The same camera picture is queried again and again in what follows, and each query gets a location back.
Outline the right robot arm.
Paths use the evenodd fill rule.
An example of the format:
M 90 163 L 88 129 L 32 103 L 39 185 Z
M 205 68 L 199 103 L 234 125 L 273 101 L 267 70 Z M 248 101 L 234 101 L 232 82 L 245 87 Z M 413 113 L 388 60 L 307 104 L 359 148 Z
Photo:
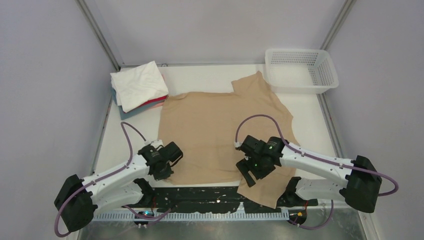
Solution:
M 344 201 L 364 213 L 375 211 L 382 178 L 366 157 L 330 157 L 276 136 L 265 142 L 247 135 L 243 142 L 236 141 L 234 146 L 244 153 L 236 167 L 250 188 L 277 168 L 290 167 L 320 177 L 293 177 L 285 192 L 285 198 L 291 205 L 299 205 L 303 200 L 323 199 Z

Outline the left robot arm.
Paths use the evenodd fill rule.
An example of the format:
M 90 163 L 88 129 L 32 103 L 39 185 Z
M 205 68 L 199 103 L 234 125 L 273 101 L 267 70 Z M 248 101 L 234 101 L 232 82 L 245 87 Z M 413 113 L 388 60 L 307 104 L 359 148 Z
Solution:
M 161 140 L 155 140 L 138 152 L 131 151 L 128 161 L 101 173 L 83 178 L 69 176 L 54 200 L 58 210 L 55 225 L 62 220 L 72 233 L 105 212 L 135 204 L 151 206 L 156 193 L 147 177 L 156 181 L 169 178 L 172 167 L 183 156 L 175 142 L 163 145 Z

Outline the beige t shirt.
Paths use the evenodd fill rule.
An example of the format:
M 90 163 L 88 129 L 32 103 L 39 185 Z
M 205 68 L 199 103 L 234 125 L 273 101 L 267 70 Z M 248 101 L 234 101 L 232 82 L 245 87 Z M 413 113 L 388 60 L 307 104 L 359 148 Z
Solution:
M 158 138 L 164 144 L 174 142 L 183 153 L 168 181 L 173 185 L 238 181 L 238 194 L 274 209 L 295 169 L 277 167 L 250 187 L 236 166 L 244 154 L 236 150 L 235 142 L 250 135 L 263 141 L 283 136 L 296 143 L 293 115 L 260 71 L 231 85 L 229 93 L 188 92 L 164 102 Z

